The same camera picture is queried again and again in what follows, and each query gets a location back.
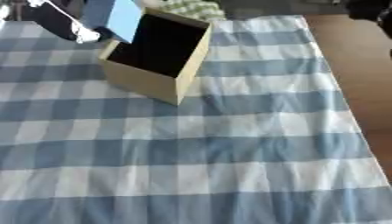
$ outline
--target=blue box lid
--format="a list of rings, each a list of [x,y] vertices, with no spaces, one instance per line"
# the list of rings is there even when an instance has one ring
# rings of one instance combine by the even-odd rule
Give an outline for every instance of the blue box lid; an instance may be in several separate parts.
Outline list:
[[[93,29],[104,26],[118,40],[131,43],[142,15],[132,0],[94,0],[84,7],[81,22]]]

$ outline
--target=blue and white gingham fabric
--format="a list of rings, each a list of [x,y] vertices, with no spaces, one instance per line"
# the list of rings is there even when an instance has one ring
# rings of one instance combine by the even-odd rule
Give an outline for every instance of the blue and white gingham fabric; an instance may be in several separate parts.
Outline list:
[[[0,223],[392,223],[392,192],[302,17],[214,25],[179,107],[102,45],[0,34]]]

